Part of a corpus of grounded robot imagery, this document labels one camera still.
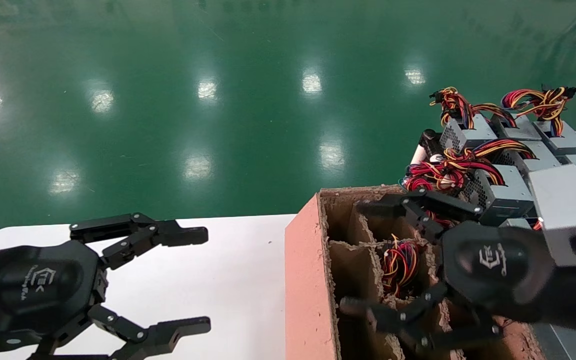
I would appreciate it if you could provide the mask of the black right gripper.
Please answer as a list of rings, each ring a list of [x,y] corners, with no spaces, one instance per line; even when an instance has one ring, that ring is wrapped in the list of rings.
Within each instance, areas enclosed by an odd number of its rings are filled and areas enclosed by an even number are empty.
[[[499,340],[501,327],[492,315],[527,323],[544,318],[544,291],[556,264],[539,232],[473,222],[482,216],[482,207],[424,188],[361,200],[357,209],[364,215],[405,218],[427,242],[440,243],[445,282],[432,285],[402,310],[345,296],[342,313],[365,317],[375,332],[394,335],[415,353],[466,350]],[[446,230],[429,213],[460,224]],[[446,299],[465,301],[474,324],[447,332],[423,330],[423,317]]]

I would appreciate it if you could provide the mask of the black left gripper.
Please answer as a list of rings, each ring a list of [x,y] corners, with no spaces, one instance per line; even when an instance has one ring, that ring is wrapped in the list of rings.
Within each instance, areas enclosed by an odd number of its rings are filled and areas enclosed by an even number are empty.
[[[146,360],[173,353],[182,337],[210,332],[207,316],[158,322],[142,328],[100,305],[106,269],[128,264],[157,246],[205,244],[206,227],[181,227],[135,212],[70,225],[70,239],[55,246],[0,249],[0,353],[38,348],[30,360]],[[102,254],[86,244],[114,240]],[[92,324],[123,340],[110,355],[55,355]]]

